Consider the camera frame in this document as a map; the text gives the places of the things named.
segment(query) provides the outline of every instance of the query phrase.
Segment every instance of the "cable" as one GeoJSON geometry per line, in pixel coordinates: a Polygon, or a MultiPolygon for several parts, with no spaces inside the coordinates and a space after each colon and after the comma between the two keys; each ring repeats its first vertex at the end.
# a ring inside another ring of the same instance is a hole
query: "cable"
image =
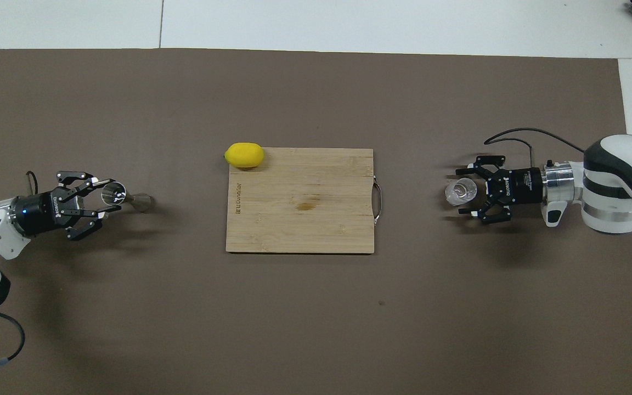
{"type": "Polygon", "coordinates": [[[26,172],[26,176],[30,176],[28,177],[28,190],[31,191],[31,195],[38,195],[38,178],[36,178],[36,174],[28,170],[28,172],[26,172]],[[33,179],[33,185],[35,185],[34,188],[31,188],[31,179],[33,179]]]}
{"type": "Polygon", "coordinates": [[[18,348],[16,348],[16,351],[13,354],[7,357],[7,360],[12,360],[13,358],[16,358],[18,353],[21,352],[21,349],[23,348],[23,343],[26,342],[26,334],[23,332],[23,326],[21,326],[21,324],[18,323],[18,321],[15,318],[11,317],[10,315],[6,315],[4,313],[0,313],[0,317],[6,320],[9,320],[11,323],[13,323],[13,325],[15,325],[16,329],[18,329],[18,332],[21,335],[21,342],[18,343],[18,348]]]}
{"type": "Polygon", "coordinates": [[[542,133],[544,135],[547,135],[549,137],[553,137],[556,138],[557,140],[560,140],[561,142],[569,145],[570,147],[574,148],[575,150],[578,150],[580,153],[583,153],[584,150],[581,149],[580,147],[568,142],[567,140],[565,140],[562,137],[559,137],[551,132],[548,132],[547,130],[542,130],[541,128],[534,128],[534,127],[519,127],[519,128],[510,128],[509,130],[504,130],[501,133],[497,133],[495,135],[493,135],[492,137],[487,138],[487,140],[484,140],[484,145],[489,145],[489,144],[494,144],[494,143],[498,143],[498,142],[520,142],[520,143],[524,143],[525,145],[528,145],[528,150],[529,150],[529,159],[531,162],[531,167],[534,166],[534,162],[535,162],[535,158],[534,158],[534,154],[533,154],[533,146],[530,145],[528,142],[525,142],[525,140],[521,140],[520,138],[516,138],[516,137],[506,137],[506,138],[499,138],[502,137],[505,134],[509,134],[512,132],[521,132],[521,131],[529,131],[529,132],[538,132],[538,133],[542,133]]]}

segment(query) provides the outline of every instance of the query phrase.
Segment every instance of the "wooden cutting board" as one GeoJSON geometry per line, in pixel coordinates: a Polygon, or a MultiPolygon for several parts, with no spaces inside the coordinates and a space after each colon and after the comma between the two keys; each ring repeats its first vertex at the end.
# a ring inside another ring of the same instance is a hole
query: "wooden cutting board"
{"type": "Polygon", "coordinates": [[[373,153],[264,148],[258,167],[231,166],[226,251],[373,253],[373,153]]]}

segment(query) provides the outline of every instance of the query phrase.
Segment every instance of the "white table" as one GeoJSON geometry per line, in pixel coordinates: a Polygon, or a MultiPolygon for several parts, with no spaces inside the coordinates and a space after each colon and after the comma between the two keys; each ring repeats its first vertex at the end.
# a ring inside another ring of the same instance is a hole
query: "white table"
{"type": "Polygon", "coordinates": [[[246,48],[618,58],[627,0],[0,0],[0,48],[246,48]]]}

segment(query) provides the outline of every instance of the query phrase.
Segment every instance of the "cutting board handle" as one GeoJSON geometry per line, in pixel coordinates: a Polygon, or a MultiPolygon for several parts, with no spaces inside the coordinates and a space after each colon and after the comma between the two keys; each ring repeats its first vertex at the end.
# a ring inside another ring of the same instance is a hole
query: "cutting board handle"
{"type": "Polygon", "coordinates": [[[379,205],[378,211],[375,215],[374,210],[372,210],[372,215],[374,215],[374,225],[377,226],[377,221],[379,220],[379,216],[382,215],[382,187],[377,183],[377,176],[372,176],[372,188],[377,190],[377,195],[379,196],[379,205]]]}

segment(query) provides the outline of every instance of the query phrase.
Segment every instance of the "jigger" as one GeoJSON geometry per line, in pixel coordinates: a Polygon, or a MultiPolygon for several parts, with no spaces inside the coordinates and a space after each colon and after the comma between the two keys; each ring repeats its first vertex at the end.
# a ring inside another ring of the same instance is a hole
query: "jigger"
{"type": "Polygon", "coordinates": [[[153,207],[153,198],[147,193],[131,195],[120,182],[108,183],[101,191],[101,200],[107,205],[129,203],[139,212],[147,212],[153,207]]]}

